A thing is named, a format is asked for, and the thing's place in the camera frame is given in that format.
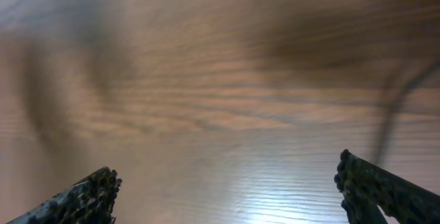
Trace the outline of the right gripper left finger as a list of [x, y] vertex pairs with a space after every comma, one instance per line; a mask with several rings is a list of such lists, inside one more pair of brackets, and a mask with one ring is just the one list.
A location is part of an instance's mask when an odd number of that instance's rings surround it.
[[114, 224], [121, 184], [105, 166], [7, 224]]

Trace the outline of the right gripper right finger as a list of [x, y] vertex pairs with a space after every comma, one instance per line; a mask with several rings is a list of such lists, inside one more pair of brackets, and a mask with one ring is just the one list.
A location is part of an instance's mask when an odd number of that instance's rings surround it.
[[439, 195], [421, 188], [345, 149], [334, 177], [350, 224], [439, 224]]

